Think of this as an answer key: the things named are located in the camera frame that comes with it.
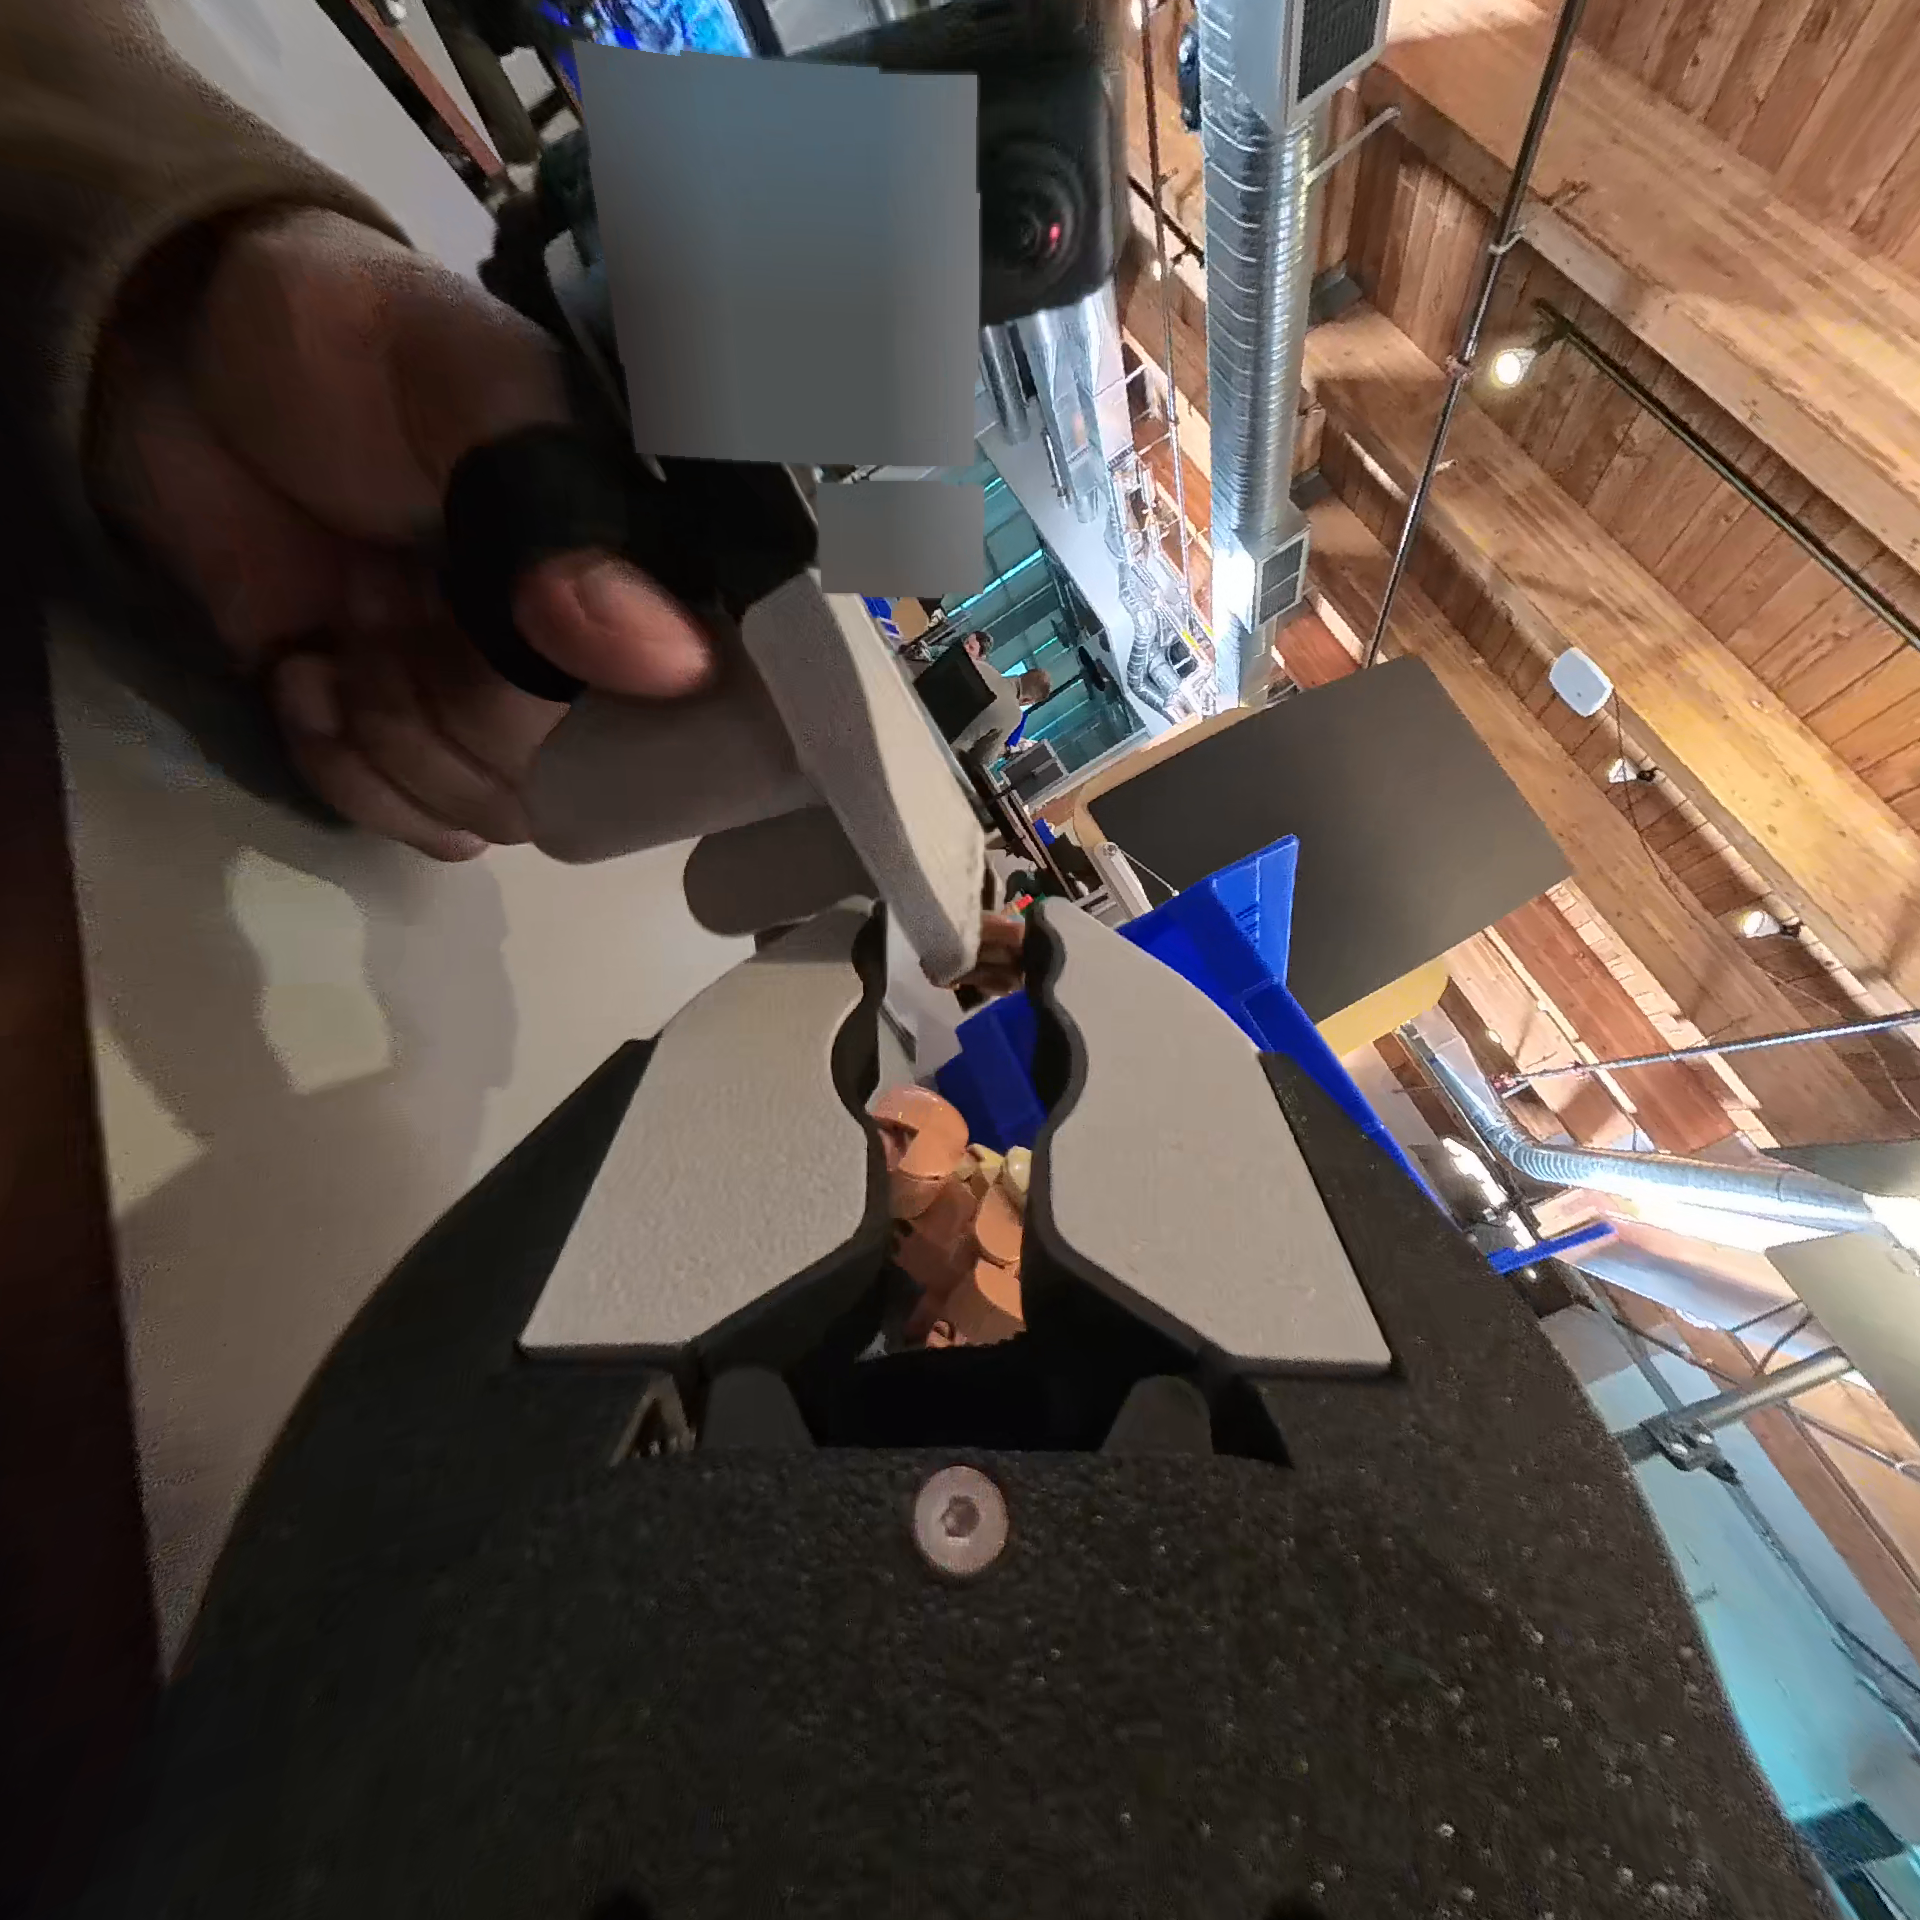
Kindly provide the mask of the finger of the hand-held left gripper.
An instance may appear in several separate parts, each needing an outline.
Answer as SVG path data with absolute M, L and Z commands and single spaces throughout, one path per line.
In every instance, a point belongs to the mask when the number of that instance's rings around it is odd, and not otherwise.
M 810 570 L 754 603 L 691 700 L 584 693 L 526 780 L 533 843 L 564 862 L 827 806 L 926 977 L 974 966 L 986 840 L 947 739 L 851 593 Z
M 687 856 L 691 916 L 720 936 L 776 936 L 784 926 L 881 889 L 827 806 L 704 835 Z

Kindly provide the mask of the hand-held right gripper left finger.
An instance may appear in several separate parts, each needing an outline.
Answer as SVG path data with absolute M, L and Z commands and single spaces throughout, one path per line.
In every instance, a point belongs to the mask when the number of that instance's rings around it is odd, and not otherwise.
M 830 909 L 654 1036 L 520 1335 L 536 1360 L 796 1367 L 877 1279 L 886 915 Z

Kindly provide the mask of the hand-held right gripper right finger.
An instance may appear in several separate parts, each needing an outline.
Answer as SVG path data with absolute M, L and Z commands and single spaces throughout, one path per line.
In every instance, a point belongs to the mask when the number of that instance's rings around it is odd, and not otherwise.
M 1381 1376 L 1393 1349 L 1257 1046 L 1073 902 L 1031 920 L 1067 1089 L 1039 1149 L 1049 1246 L 1189 1355 L 1256 1376 Z

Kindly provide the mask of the small orange brick assembly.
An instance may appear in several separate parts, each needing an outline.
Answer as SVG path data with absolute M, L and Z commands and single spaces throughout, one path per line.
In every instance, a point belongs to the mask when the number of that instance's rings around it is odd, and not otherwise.
M 974 1012 L 996 997 L 1021 995 L 1027 985 L 1027 915 L 991 909 L 981 915 L 974 966 L 951 982 L 963 1012 Z

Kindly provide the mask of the tan brown brick toy figure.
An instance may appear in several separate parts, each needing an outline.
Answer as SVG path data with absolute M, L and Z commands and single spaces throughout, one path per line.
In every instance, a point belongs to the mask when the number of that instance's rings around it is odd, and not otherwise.
M 971 1139 L 944 1095 L 896 1086 L 873 1099 L 891 1205 L 886 1352 L 951 1352 L 1027 1332 L 1021 1256 L 1031 1149 Z

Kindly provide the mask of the person's left forearm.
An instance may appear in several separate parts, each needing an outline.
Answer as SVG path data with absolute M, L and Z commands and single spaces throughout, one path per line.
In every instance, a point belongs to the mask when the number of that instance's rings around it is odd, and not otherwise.
M 389 213 L 234 102 L 144 3 L 4 5 L 4 445 L 61 569 L 104 552 L 84 480 L 97 347 L 147 259 L 200 227 Z

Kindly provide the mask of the grey desk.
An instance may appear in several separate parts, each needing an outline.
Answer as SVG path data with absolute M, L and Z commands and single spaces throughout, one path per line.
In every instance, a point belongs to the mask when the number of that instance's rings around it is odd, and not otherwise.
M 443 865 L 257 799 L 49 616 L 160 1673 L 371 1287 L 753 945 L 690 846 Z

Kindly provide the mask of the person's left hand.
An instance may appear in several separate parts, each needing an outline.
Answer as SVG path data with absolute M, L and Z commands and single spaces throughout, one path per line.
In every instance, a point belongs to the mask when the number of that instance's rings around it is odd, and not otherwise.
M 180 235 L 104 333 L 90 480 L 343 819 L 466 862 L 533 840 L 561 705 L 446 605 L 443 495 L 481 445 L 573 416 L 561 345 L 393 235 L 269 205 Z

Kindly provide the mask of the black board with wooden edge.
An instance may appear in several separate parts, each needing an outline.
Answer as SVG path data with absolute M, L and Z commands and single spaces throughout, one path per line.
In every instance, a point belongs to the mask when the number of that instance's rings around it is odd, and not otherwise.
M 1329 1020 L 1573 876 L 1424 660 L 1346 675 L 1184 743 L 1089 799 L 1099 832 L 1189 886 L 1297 840 L 1290 987 Z

